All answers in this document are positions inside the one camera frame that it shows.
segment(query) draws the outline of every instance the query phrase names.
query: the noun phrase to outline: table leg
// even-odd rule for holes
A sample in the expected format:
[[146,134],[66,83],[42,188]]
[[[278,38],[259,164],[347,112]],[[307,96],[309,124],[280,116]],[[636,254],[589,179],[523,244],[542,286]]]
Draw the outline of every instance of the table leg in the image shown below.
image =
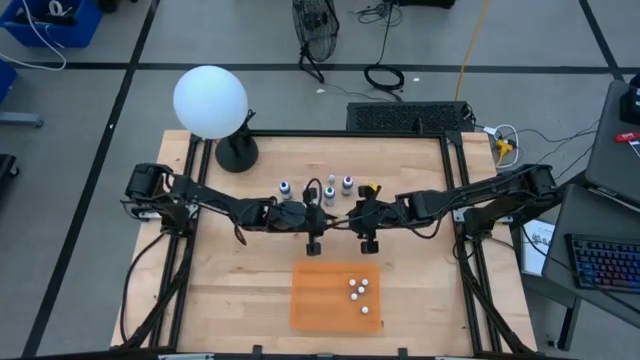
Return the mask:
[[567,312],[564,314],[564,322],[562,323],[562,329],[560,330],[560,338],[557,342],[551,342],[550,345],[562,351],[569,351],[571,349],[571,341],[573,340],[573,332],[576,329],[578,323],[578,313],[580,312],[580,305],[582,300],[576,296],[576,299],[572,307],[567,308]]

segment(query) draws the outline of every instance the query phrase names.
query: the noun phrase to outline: wooden table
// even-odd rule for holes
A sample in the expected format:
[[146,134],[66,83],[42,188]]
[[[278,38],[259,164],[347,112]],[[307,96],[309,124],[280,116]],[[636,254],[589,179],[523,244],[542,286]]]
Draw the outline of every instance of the wooden table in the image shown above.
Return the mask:
[[[158,163],[180,172],[188,140],[186,131],[165,132]],[[487,135],[465,133],[463,140],[470,180],[494,176]],[[379,198],[384,201],[392,201],[395,194],[403,192],[446,189],[437,140],[257,137],[256,141],[260,158],[253,168],[242,174],[227,173],[212,156],[206,185],[238,198],[267,197],[277,195],[278,183],[287,180],[298,200],[310,177],[324,180],[329,174],[337,178],[351,175],[360,184],[378,183],[383,187]],[[451,154],[459,185],[455,153]],[[343,215],[353,208],[355,200],[356,196],[338,195],[329,212]],[[136,253],[158,231],[158,221],[143,223]],[[421,231],[430,233],[433,227]],[[504,225],[497,225],[493,236],[511,242]],[[305,254],[303,234],[245,232],[245,237],[246,247],[235,239],[228,219],[208,211],[202,213],[179,351],[248,353],[259,344],[265,353],[282,354],[395,355],[398,348],[406,347],[414,356],[472,355],[460,270],[451,253],[454,235],[450,215],[443,219],[438,236],[432,240],[420,239],[403,229],[379,231],[380,253],[376,255],[362,255],[359,240],[348,231],[327,232],[320,240],[322,255],[313,258]],[[133,272],[126,311],[129,335],[155,303],[167,243],[165,240],[151,249]],[[495,306],[521,340],[535,349],[514,252],[490,241],[483,246]],[[290,328],[292,271],[299,261],[366,262],[379,266],[383,331],[353,335]],[[483,347],[490,349],[484,312],[479,305],[476,308]],[[172,312],[170,305],[160,344],[167,341]],[[117,326],[112,342],[121,343]]]

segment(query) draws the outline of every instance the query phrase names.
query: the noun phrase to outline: black stand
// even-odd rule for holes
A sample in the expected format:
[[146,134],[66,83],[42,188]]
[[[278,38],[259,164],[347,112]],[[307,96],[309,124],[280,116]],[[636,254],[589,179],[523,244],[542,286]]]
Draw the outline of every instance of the black stand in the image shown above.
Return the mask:
[[[309,60],[309,64],[313,66],[313,70],[308,69],[302,64],[304,58],[307,58],[307,60]],[[316,78],[321,84],[324,84],[324,75],[322,75],[322,73],[320,72],[320,69],[318,69],[318,66],[316,66],[316,63],[311,58],[311,54],[309,53],[308,43],[305,43],[304,46],[300,48],[300,60],[298,60],[298,66],[300,67],[301,70],[307,72],[309,75]]]
[[216,160],[226,171],[239,173],[249,170],[258,160],[258,145],[249,133],[247,123],[256,113],[249,110],[244,124],[216,145]]

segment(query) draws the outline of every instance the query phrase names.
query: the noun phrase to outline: white ball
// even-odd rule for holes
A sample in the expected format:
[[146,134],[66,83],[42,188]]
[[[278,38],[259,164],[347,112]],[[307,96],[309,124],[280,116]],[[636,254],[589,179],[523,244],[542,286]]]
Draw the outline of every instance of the white ball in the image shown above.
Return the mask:
[[221,139],[240,128],[249,103],[235,75],[216,66],[200,66],[178,80],[173,108],[178,120],[194,135]]

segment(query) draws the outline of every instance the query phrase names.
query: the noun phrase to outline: small bottle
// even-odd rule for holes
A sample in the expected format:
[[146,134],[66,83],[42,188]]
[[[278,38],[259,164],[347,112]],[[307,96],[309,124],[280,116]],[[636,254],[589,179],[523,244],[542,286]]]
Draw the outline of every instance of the small bottle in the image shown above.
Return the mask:
[[291,198],[293,198],[291,186],[288,182],[282,181],[280,183],[280,195],[282,195],[282,200],[291,200]]
[[336,191],[332,187],[324,189],[324,204],[327,206],[333,206],[336,199]]
[[342,180],[342,195],[349,196],[353,191],[353,178],[351,176],[345,176]]

